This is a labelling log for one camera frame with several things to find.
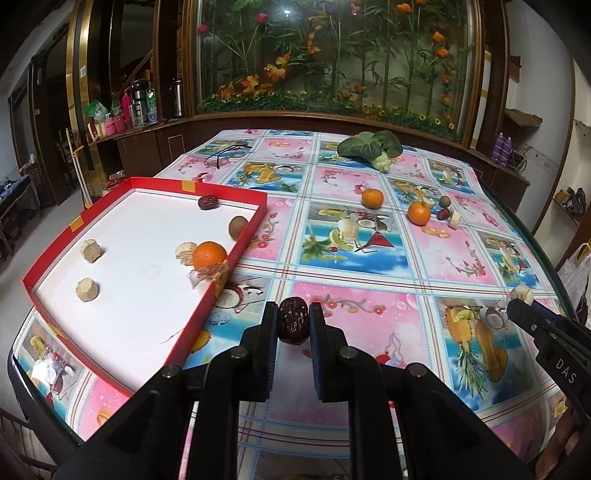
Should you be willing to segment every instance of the screw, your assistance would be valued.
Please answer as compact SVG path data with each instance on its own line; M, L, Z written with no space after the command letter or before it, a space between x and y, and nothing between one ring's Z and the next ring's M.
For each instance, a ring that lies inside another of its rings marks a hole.
M427 367L423 364L413 363L407 366L407 369L414 377L424 377L427 375Z
M339 355L346 360L352 360L357 356L357 350L352 346L344 346L339 350Z
M232 350L230 350L230 356L235 359L241 359L248 355L248 350L243 346L235 346Z
M168 364L168 365L164 365L162 367L162 370L160 370L160 374L164 378L172 378L172 377L176 377L180 371L181 371L181 368L178 365Z

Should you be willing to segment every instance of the red tray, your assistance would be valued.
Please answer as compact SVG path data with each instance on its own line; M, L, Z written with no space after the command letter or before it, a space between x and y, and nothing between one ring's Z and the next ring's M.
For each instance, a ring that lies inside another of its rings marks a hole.
M204 195L217 196L220 206L200 210L197 200ZM175 259L176 245L218 241L228 252L230 274L266 212L264 192L130 178L74 220L22 282L66 348L110 385L132 394L163 365L184 364L228 277L218 275L193 290L192 267ZM236 215L249 222L234 242L228 223ZM88 238L105 248L93 264L79 252ZM84 303L74 291L85 277L97 281L99 296ZM179 317L183 312L188 319Z

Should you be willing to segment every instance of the small brown nut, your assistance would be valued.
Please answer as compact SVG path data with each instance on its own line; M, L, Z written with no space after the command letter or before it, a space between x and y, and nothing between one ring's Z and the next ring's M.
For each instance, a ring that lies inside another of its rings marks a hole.
M234 217L230 221L230 225L228 225L228 232L230 233L232 240L238 240L238 237L245 229L246 225L248 225L248 220L242 216Z

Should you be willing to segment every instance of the brown fruit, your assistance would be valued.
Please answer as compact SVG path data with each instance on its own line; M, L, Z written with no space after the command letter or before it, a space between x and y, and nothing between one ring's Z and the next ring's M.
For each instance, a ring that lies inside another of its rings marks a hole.
M242 231L245 229L247 224L248 224L248 220L246 220L242 216L234 217L230 221L230 225L228 225L228 232L230 233L232 240L238 240L238 237L240 236Z
M441 210L439 210L437 212L437 220L447 220L450 215L451 215L451 213L449 212L448 209L442 208Z
M439 198L439 206L441 208L449 208L449 206L452 204L452 200L451 198L449 198L447 195L442 195Z
M299 297L285 299L279 305L279 340L301 345L310 336L308 305Z

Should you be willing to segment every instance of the dried jujube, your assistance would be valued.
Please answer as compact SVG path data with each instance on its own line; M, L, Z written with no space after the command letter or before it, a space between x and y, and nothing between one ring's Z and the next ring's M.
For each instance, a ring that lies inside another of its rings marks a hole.
M279 340L301 345L310 336L308 305L299 297L289 297L279 305Z

